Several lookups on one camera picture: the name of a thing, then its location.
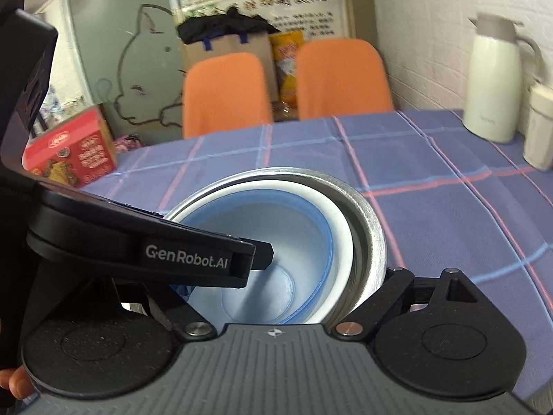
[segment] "tablecloth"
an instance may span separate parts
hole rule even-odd
[[[374,207],[388,266],[416,276],[464,271],[522,333],[515,393],[553,377],[553,173],[523,159],[523,139],[494,145],[460,113],[394,112],[277,123],[131,151],[85,190],[166,213],[238,172],[297,166],[334,175]]]

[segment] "hand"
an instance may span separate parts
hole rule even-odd
[[[25,367],[0,370],[0,387],[12,392],[17,399],[25,399],[35,391]]]

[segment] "red box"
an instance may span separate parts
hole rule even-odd
[[[98,107],[71,117],[34,139],[23,154],[23,166],[35,175],[82,187],[117,168],[117,154]]]

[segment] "gray ribbed plate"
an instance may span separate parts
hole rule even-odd
[[[132,394],[106,400],[42,395],[26,415],[523,415],[504,394],[471,403],[414,394],[381,372],[361,343],[320,325],[230,325],[189,343],[167,372]]]

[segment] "metal bowl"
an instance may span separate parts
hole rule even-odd
[[[386,242],[374,209],[354,188],[343,181],[313,170],[272,167],[226,177],[197,191],[164,218],[174,220],[187,206],[221,188],[246,181],[278,179],[316,189],[342,211],[353,237],[353,264],[344,293],[324,320],[331,328],[371,296],[383,283],[386,271]]]

